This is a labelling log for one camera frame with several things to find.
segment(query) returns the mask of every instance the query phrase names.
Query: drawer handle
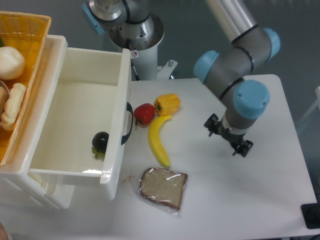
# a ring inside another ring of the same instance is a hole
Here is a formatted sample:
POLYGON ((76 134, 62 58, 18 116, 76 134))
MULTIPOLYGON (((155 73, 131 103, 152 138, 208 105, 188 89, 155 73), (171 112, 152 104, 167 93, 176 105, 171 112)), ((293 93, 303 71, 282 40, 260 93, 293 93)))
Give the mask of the drawer handle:
POLYGON ((132 126, 134 124, 134 111, 133 111, 132 106, 129 102, 126 102, 126 110, 131 113, 131 126, 130 126, 129 132, 126 135, 122 136, 121 145, 125 144, 128 141, 128 139, 131 135, 132 126))

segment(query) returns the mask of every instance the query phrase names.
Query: eggplant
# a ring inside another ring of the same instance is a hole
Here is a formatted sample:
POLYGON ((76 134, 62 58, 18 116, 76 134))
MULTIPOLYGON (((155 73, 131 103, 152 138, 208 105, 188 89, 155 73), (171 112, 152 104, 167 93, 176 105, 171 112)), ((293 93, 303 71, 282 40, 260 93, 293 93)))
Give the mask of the eggplant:
POLYGON ((105 156, 108 140, 109 134, 105 131, 100 131, 94 135, 92 139, 92 153, 95 159, 98 159, 99 156, 105 156))

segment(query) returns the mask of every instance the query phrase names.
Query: wicker basket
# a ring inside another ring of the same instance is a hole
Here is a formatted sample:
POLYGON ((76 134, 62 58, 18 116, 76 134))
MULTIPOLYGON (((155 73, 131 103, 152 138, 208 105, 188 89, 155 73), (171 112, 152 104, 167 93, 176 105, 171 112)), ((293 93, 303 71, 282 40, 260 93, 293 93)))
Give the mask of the wicker basket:
POLYGON ((22 75, 13 80, 3 80, 3 82, 9 89, 15 83, 22 83, 26 86, 13 131, 5 131, 0 127, 0 166, 6 163, 10 150, 15 143, 50 25, 51 17, 49 16, 0 11, 0 38, 4 46, 14 47, 25 58, 25 69, 22 75))

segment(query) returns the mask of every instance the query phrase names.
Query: bread roll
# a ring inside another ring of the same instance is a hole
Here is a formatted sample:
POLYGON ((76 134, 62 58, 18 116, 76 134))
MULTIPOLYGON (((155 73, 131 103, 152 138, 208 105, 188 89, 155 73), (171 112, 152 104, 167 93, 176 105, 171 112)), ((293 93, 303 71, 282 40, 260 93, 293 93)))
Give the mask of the bread roll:
POLYGON ((1 126, 4 130, 11 131, 14 129, 25 91, 26 87, 21 83, 15 83, 10 90, 9 99, 4 106, 4 113, 1 115, 1 126))
POLYGON ((6 101, 8 100, 8 94, 6 90, 0 86, 0 115, 4 112, 5 110, 5 104, 6 101))

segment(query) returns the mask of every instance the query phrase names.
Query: light blue joint cap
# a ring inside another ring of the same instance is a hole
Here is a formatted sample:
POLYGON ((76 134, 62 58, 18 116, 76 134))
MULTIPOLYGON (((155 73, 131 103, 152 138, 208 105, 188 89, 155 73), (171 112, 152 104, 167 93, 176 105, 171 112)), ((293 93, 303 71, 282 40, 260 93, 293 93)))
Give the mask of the light blue joint cap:
POLYGON ((235 109, 247 119, 260 117, 270 100, 267 87, 256 80, 246 80, 238 85, 233 94, 235 109))
POLYGON ((104 34, 105 31, 100 26, 100 24, 97 22, 97 20, 94 18, 94 16, 92 16, 92 13, 90 12, 87 4, 83 3, 81 5, 81 8, 82 8, 82 12, 84 14, 84 17, 85 17, 86 21, 88 22, 88 24, 90 25, 90 27, 92 28, 92 30, 98 35, 104 34))
POLYGON ((193 73, 203 84, 205 83, 206 77, 218 56, 218 52, 210 50, 203 54, 198 61, 196 61, 193 68, 193 73))
POLYGON ((280 46, 281 46, 280 37, 271 28, 266 27, 266 28, 263 28, 262 30, 265 31, 268 34, 268 36, 270 38, 270 41, 271 41, 271 54, 270 54, 270 57, 268 59, 268 60, 270 60, 280 50, 280 46))

